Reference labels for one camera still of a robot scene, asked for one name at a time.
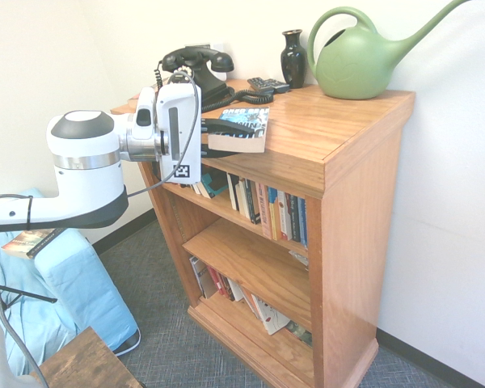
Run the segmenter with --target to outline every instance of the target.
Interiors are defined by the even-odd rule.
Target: watering can handle
[[[307,61],[309,62],[310,70],[313,72],[314,76],[316,76],[316,64],[314,63],[314,39],[316,38],[316,34],[327,19],[334,15],[342,14],[355,17],[357,19],[356,27],[361,27],[371,32],[377,32],[372,20],[370,20],[370,18],[363,12],[351,6],[339,6],[323,14],[311,30],[309,40],[307,42]]]

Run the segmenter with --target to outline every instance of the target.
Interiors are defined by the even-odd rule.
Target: cable
[[[21,195],[17,195],[17,194],[1,194],[0,195],[0,199],[1,198],[19,198],[19,199],[25,199],[25,198],[28,198],[28,196],[21,196]],[[22,353],[24,354],[24,356],[29,361],[29,364],[31,364],[31,367],[35,370],[36,374],[38,375],[38,377],[41,380],[41,384],[43,385],[43,387],[44,388],[49,388],[49,384],[45,380],[45,377],[42,374],[40,367],[38,366],[38,364],[34,360],[34,357],[29,352],[29,350],[27,349],[27,346],[25,346],[25,344],[23,343],[23,341],[21,340],[21,338],[19,338],[19,335],[16,334],[16,331],[9,324],[9,321],[7,321],[7,317],[6,317],[6,315],[5,315],[4,311],[3,311],[2,303],[0,303],[0,319],[2,320],[3,326],[6,328],[7,332],[9,333],[9,335],[18,344],[18,346],[21,349]]]
[[[258,91],[250,91],[248,89],[235,92],[234,88],[230,86],[228,87],[228,92],[230,93],[229,98],[223,99],[217,103],[211,103],[203,106],[201,108],[201,113],[206,113],[213,111],[214,109],[225,107],[226,105],[233,103],[235,100],[244,101],[245,103],[252,103],[254,105],[262,105],[265,103],[271,103],[273,101],[272,93],[262,93]]]
[[[183,153],[181,154],[181,156],[179,157],[179,160],[178,162],[176,163],[176,166],[175,168],[171,171],[171,173],[166,176],[164,179],[162,179],[160,182],[154,184],[153,186],[150,186],[148,188],[144,188],[142,190],[139,190],[138,192],[132,192],[131,194],[128,194],[128,198],[132,197],[132,196],[137,196],[138,194],[142,194],[143,192],[148,192],[149,190],[153,190],[154,188],[157,188],[158,186],[161,186],[162,184],[164,184],[167,180],[169,180],[170,178],[172,178],[172,176],[177,172],[177,170],[181,167],[181,162],[183,161],[183,158],[185,157],[185,154],[187,153],[187,150],[188,150],[188,145],[190,144],[191,142],[191,139],[192,139],[192,134],[194,133],[194,127],[196,126],[196,120],[197,120],[197,115],[199,114],[200,112],[200,98],[197,94],[197,86],[196,86],[196,83],[194,82],[194,79],[188,75],[187,73],[183,72],[183,71],[177,71],[175,73],[173,73],[171,75],[171,77],[169,78],[169,82],[172,81],[173,77],[176,76],[177,74],[181,74],[182,76],[184,77],[187,77],[188,80],[191,82],[192,84],[192,89],[194,90],[194,98],[196,100],[196,106],[194,108],[194,118],[192,119],[192,127],[191,127],[191,132],[190,134],[188,135],[188,139],[187,139],[187,143],[185,144],[185,148],[183,150]]]
[[[163,86],[162,73],[160,73],[161,64],[162,64],[162,61],[160,61],[158,63],[157,68],[154,69],[154,76],[156,77],[156,86],[158,87],[158,90],[162,89],[162,86]]]

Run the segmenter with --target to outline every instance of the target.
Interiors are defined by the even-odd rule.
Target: rotary telephone
[[[201,111],[208,112],[213,109],[225,107],[235,100],[245,101],[253,104],[271,103],[273,94],[259,93],[255,91],[238,91],[227,86],[223,81],[216,78],[207,67],[219,73],[228,73],[234,70],[234,62],[227,53],[202,47],[179,48],[168,53],[159,63],[154,71],[158,89],[162,86],[162,76],[159,67],[168,72],[184,71],[194,78],[194,82],[201,88]]]

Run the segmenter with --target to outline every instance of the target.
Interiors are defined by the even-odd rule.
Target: blue cloth
[[[22,194],[42,196],[35,189]],[[129,308],[95,250],[78,230],[65,230],[35,259],[9,256],[1,249],[18,234],[0,233],[0,285],[57,298],[53,304],[21,297],[6,311],[11,326],[38,365],[87,327],[92,327],[111,350],[136,333],[137,324]],[[2,292],[6,303],[15,296]],[[32,371],[9,335],[6,350],[13,373]]]

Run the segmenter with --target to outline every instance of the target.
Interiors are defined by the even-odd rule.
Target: watering can spout
[[[437,26],[457,6],[470,0],[453,0],[442,11],[433,16],[419,31],[404,40],[394,42],[395,49],[392,56],[392,64],[397,65],[431,30]]]

